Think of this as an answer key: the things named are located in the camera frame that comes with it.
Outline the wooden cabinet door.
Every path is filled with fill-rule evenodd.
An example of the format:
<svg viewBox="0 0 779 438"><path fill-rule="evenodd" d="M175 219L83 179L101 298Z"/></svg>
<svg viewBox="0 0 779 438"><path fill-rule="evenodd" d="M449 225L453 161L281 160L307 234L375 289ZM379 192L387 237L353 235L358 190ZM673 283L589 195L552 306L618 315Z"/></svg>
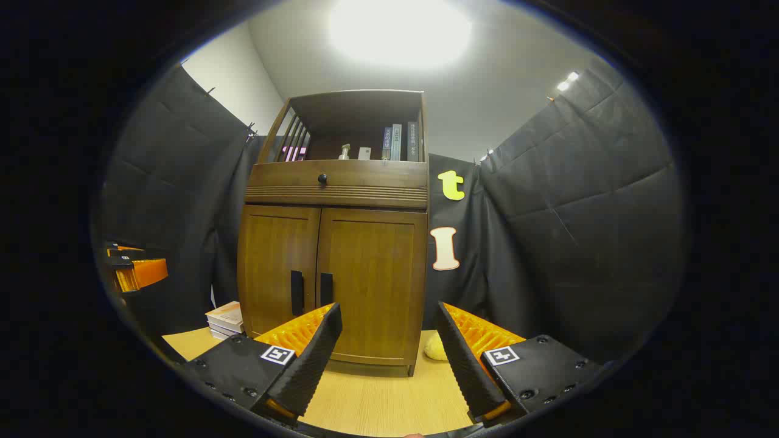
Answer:
<svg viewBox="0 0 779 438"><path fill-rule="evenodd" d="M237 247L237 286L246 333L263 335L314 310L321 210L246 205Z"/></svg>
<svg viewBox="0 0 779 438"><path fill-rule="evenodd" d="M425 301L427 214L324 208L316 262L320 305L340 306L336 361L414 374Z"/></svg>

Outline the black backdrop cloth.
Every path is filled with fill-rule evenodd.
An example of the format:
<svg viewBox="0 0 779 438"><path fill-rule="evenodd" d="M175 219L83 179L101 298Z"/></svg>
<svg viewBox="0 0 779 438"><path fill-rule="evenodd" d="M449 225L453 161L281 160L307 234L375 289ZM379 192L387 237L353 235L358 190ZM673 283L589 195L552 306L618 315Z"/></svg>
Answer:
<svg viewBox="0 0 779 438"><path fill-rule="evenodd" d="M678 294L690 232L671 145L604 62L480 163L431 152L423 330L440 302L595 361L639 349ZM165 251L168 276L127 293L151 338L237 301L254 136L183 68L129 117L94 209L100 240Z"/></svg>

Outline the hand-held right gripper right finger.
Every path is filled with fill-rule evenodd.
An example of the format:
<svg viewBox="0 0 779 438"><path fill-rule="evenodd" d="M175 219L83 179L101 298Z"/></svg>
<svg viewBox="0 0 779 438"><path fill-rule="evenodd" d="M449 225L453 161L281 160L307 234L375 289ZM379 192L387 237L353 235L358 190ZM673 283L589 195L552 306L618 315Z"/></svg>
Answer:
<svg viewBox="0 0 779 438"><path fill-rule="evenodd" d="M509 424L568 401L603 369L552 336L523 338L445 302L438 305L436 329L469 417L482 426Z"/></svg>

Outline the white book with orange cover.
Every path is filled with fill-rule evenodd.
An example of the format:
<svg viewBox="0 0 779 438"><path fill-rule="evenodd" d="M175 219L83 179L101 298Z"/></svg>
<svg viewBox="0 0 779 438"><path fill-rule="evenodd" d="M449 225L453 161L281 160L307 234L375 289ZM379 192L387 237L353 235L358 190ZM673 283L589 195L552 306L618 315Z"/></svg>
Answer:
<svg viewBox="0 0 779 438"><path fill-rule="evenodd" d="M241 304L237 301L229 302L214 310L207 311L205 316L209 324L214 324L230 331L242 332L244 330Z"/></svg>

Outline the wooden double-door shoe cabinet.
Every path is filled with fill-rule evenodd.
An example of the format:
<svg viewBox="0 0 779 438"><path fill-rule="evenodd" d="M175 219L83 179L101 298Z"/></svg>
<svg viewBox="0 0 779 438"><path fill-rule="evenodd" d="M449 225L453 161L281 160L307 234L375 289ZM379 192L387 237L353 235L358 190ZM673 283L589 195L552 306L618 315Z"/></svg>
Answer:
<svg viewBox="0 0 779 438"><path fill-rule="evenodd" d="M349 160L358 160L359 147L371 147L370 160L381 160L384 128L391 127L394 123L402 125L400 161L409 162L407 161L407 122L417 122L420 152L418 162L428 164L425 149L425 98L421 91L362 89L362 91L321 92L292 97L284 103L275 122L271 125L253 166L284 162L281 158L282 150L288 146L308 147L304 161L338 160L343 144L351 145ZM423 212L427 214L428 246L429 165L428 184L420 188L328 187L324 182L324 176L321 175L320 186L250 187L246 185L242 212L248 204L315 207L320 208L321 215L324 208Z"/></svg>

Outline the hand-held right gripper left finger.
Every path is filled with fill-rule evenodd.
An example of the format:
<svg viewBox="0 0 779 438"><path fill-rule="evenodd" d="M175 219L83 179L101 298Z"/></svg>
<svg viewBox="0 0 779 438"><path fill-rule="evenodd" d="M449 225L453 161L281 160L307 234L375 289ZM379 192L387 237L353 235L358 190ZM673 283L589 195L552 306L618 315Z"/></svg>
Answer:
<svg viewBox="0 0 779 438"><path fill-rule="evenodd" d="M256 415L296 426L342 328L339 303L329 303L256 338L229 336L186 361L183 375Z"/></svg>

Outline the yellow sponge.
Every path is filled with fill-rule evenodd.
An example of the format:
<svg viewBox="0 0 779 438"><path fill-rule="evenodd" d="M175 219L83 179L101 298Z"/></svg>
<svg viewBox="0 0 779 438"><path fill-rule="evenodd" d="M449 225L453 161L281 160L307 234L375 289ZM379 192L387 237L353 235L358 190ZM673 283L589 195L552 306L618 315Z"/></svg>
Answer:
<svg viewBox="0 0 779 438"><path fill-rule="evenodd" d="M448 361L442 339L436 330L431 330L425 342L423 353L433 361Z"/></svg>

